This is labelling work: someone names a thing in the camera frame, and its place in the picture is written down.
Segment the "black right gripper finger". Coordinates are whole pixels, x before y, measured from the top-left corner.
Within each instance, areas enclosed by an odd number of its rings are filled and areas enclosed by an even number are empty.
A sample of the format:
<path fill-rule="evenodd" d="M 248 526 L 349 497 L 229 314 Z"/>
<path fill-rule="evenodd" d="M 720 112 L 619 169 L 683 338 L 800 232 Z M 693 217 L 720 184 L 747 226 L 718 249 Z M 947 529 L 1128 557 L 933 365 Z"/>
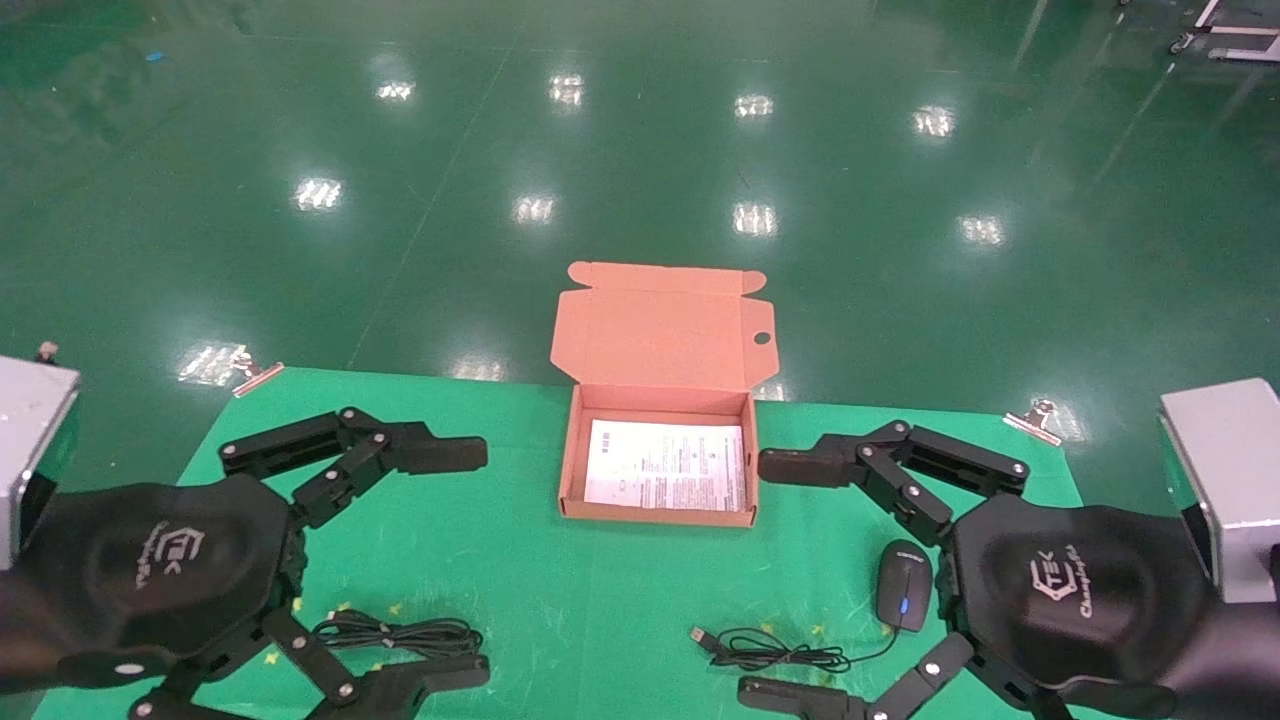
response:
<path fill-rule="evenodd" d="M 758 475 L 772 484 L 858 488 L 918 543 L 940 547 L 952 530 L 954 511 L 919 477 L 992 498 L 1023 495 L 1030 469 L 1014 457 L 895 420 L 864 436 L 823 434 L 808 450 L 764 448 Z"/>
<path fill-rule="evenodd" d="M 739 682 L 739 702 L 796 719 L 913 719 L 979 656 L 1007 653 L 1010 639 L 1009 633 L 950 633 L 876 700 L 835 688 L 748 676 Z"/>

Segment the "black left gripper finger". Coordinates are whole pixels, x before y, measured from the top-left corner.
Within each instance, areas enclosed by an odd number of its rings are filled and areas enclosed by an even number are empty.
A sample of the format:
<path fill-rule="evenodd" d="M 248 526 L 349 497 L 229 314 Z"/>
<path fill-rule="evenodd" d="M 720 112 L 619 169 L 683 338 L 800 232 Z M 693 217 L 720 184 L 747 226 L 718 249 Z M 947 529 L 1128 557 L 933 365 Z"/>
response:
<path fill-rule="evenodd" d="M 415 719 L 431 694 L 466 691 L 490 678 L 488 657 L 468 655 L 434 661 L 392 664 L 353 676 L 287 609 L 270 612 L 261 629 L 293 665 L 320 689 L 323 700 L 307 719 Z M 242 719 L 195 702 L 202 678 L 175 667 L 131 707 L 132 719 Z"/>
<path fill-rule="evenodd" d="M 220 448 L 227 475 L 266 480 L 324 461 L 294 489 L 297 527 L 319 529 L 393 471 L 407 475 L 476 471 L 488 464 L 479 436 L 443 438 L 422 421 L 383 421 L 343 407 L 233 439 Z"/>

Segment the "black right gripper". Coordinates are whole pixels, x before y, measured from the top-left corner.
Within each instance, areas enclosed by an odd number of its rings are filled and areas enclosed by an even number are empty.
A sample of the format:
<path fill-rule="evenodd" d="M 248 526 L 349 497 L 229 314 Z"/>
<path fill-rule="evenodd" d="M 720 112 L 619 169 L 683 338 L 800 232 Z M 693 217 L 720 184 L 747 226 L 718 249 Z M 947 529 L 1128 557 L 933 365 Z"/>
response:
<path fill-rule="evenodd" d="M 1277 603 L 1229 603 L 1172 518 L 996 497 L 943 541 L 968 670 L 1038 719 L 1275 719 Z"/>

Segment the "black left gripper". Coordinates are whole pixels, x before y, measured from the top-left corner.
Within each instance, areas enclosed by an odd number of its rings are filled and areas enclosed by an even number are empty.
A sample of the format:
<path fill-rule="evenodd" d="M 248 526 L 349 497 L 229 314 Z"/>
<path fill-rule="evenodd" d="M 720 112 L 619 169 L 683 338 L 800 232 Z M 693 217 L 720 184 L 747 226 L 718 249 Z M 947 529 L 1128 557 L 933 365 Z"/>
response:
<path fill-rule="evenodd" d="M 306 564 L 291 506 L 248 477 L 54 495 L 3 573 L 3 691 L 219 682 L 266 647 Z"/>

